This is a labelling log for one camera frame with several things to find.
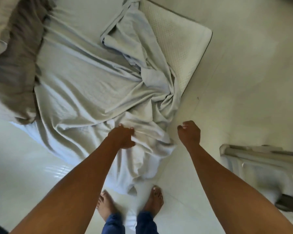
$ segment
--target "person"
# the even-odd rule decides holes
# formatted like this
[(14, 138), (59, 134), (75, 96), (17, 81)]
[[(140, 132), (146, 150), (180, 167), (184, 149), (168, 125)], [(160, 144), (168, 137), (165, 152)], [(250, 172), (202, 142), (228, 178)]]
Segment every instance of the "person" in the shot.
[[(193, 121), (184, 122), (177, 129), (226, 233), (293, 234), (293, 225), (272, 203), (200, 146), (201, 132)], [(135, 145), (133, 134), (134, 128), (123, 125), (111, 130), (101, 145), (59, 181), (11, 234), (83, 234), (96, 208), (106, 221), (103, 234), (125, 233), (112, 198), (101, 190), (117, 151)], [(161, 189), (154, 186), (137, 217), (137, 234), (158, 233), (153, 218), (163, 204)]]

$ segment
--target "left arm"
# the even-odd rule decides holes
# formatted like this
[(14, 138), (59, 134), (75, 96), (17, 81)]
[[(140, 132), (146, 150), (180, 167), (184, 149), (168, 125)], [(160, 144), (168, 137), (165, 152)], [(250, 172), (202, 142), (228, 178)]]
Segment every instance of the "left arm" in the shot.
[(114, 128), (101, 145), (71, 170), (11, 234), (83, 234), (96, 209), (105, 178), (119, 149), (135, 145), (133, 128)]

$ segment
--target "right arm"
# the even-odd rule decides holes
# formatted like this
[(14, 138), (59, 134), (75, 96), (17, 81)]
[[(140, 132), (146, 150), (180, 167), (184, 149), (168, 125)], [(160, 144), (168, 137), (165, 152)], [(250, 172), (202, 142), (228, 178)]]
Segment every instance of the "right arm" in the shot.
[(200, 146), (201, 131), (193, 121), (178, 126), (197, 175), (226, 233), (287, 233), (293, 225), (256, 189), (219, 164)]

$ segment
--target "rumpled sheet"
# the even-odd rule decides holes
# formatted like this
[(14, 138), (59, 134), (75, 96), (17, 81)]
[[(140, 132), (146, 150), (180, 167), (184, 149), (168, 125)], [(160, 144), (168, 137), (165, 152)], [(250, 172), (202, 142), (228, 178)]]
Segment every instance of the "rumpled sheet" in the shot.
[(133, 126), (136, 146), (118, 152), (105, 181), (124, 194), (172, 153), (166, 128), (181, 97), (139, 1), (58, 0), (37, 61), (40, 119), (16, 125), (73, 165), (119, 123)]

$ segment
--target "brown blanket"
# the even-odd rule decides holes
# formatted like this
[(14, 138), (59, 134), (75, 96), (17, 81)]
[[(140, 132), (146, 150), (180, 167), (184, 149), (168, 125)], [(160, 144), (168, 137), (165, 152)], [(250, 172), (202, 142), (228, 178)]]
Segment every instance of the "brown blanket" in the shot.
[(36, 117), (35, 62), (44, 33), (43, 20), (51, 6), (49, 0), (20, 0), (11, 14), (10, 39), (0, 54), (1, 119), (28, 124)]

